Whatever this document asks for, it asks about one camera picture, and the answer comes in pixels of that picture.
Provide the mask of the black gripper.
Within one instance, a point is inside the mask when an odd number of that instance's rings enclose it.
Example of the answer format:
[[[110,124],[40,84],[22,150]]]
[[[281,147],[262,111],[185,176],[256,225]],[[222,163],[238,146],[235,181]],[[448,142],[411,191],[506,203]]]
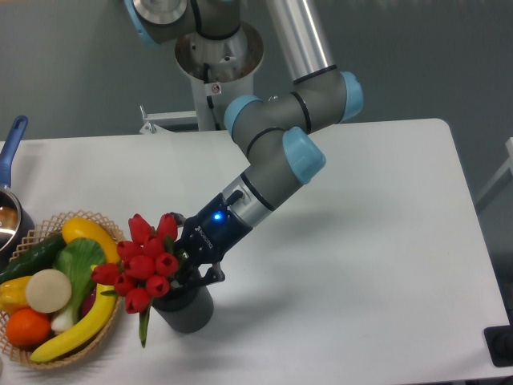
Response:
[[[186,253],[184,272],[172,281],[173,289],[195,289],[225,280],[220,261],[224,255],[248,233],[247,225],[231,210],[232,205],[243,198],[242,192],[233,192],[228,198],[222,193],[215,196],[194,217],[181,213],[168,213],[168,227],[182,229],[176,248]],[[202,275],[197,268],[212,264]]]

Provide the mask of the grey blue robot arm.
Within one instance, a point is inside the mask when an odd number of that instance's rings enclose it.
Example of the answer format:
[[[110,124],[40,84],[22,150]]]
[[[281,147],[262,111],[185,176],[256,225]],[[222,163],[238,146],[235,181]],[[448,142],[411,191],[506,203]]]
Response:
[[[293,81],[287,95],[262,100],[252,78],[263,56],[257,30],[238,1],[127,1],[138,36],[175,42],[192,85],[201,130],[225,130],[248,167],[194,217],[182,220],[175,275],[192,289],[224,280],[224,255],[324,167],[311,134],[358,114],[363,92],[338,70],[312,1],[270,1],[273,26]]]

